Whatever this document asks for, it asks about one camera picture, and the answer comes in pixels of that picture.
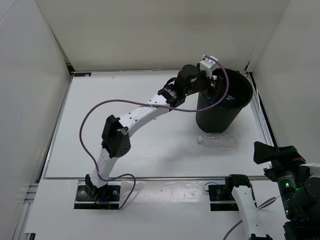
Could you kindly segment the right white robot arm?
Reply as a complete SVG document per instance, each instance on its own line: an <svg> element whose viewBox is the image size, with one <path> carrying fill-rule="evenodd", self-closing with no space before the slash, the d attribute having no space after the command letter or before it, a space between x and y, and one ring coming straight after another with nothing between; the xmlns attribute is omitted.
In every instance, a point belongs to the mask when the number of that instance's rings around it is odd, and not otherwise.
<svg viewBox="0 0 320 240"><path fill-rule="evenodd" d="M320 164L308 163L292 146L277 147L256 141L253 161L270 163L264 175L275 183L278 195L263 203L256 203L252 182L246 175L231 174L225 179L224 193L235 200L245 240L274 240L266 221L283 228L285 240L318 240L320 238ZM282 208L279 220L267 216L276 212L274 203Z"/></svg>

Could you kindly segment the clear unlabelled plastic bottle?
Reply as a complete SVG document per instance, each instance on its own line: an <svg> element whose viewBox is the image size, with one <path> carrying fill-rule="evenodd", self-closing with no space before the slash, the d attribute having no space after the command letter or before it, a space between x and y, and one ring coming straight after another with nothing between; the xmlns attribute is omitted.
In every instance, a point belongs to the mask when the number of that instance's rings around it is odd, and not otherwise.
<svg viewBox="0 0 320 240"><path fill-rule="evenodd" d="M197 136L196 141L208 148L237 148L240 138L234 134L208 133Z"/></svg>

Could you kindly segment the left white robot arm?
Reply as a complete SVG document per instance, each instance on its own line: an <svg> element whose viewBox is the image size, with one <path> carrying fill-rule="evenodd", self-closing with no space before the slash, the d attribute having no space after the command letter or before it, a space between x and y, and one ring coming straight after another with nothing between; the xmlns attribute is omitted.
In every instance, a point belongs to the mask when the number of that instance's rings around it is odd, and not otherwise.
<svg viewBox="0 0 320 240"><path fill-rule="evenodd" d="M85 176L85 191L93 200L107 195L108 183L112 181L110 173L117 160L130 151L133 134L161 115L172 110L180 111L179 107L187 96L214 90L217 77L213 72L216 68L217 64L212 61L187 64L148 102L138 103L136 109L120 117L107 117L101 134L100 156L93 161L93 172Z"/></svg>

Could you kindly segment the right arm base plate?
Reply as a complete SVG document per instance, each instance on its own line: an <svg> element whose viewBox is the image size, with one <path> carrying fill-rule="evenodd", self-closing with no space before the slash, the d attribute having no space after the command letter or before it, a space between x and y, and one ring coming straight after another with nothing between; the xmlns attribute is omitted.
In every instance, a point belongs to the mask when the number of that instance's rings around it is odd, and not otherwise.
<svg viewBox="0 0 320 240"><path fill-rule="evenodd" d="M250 187L253 204L257 207L256 199L253 193L253 188L250 181L246 178L233 179L226 177L224 184L216 182L208 182L203 187L207 186L205 192L209 194L210 210L212 212L222 211L239 211L236 200L232 196L232 189L237 184Z"/></svg>

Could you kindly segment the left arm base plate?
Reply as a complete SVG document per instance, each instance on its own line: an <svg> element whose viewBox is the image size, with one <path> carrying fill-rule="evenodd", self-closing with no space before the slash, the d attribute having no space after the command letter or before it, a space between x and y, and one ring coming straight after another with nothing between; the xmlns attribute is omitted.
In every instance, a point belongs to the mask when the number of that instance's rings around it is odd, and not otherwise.
<svg viewBox="0 0 320 240"><path fill-rule="evenodd" d="M120 206L121 182L112 181L94 197L86 190L84 181L77 184L73 208L77 210L117 210Z"/></svg>

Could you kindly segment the clear Aquafina bottle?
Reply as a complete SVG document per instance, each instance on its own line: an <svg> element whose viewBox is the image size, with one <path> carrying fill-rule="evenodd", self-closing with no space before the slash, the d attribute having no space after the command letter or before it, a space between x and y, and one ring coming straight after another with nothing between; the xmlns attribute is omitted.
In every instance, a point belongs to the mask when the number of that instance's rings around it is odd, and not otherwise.
<svg viewBox="0 0 320 240"><path fill-rule="evenodd" d="M216 102L218 102L220 100L220 98L215 99L215 98L213 98L212 96L209 96L209 95L205 96L204 99L206 101L208 101L209 103L211 103L211 104L214 104L214 103L216 103ZM226 102L228 104L236 104L238 102L238 98L235 97L235 96L227 94L222 102Z"/></svg>

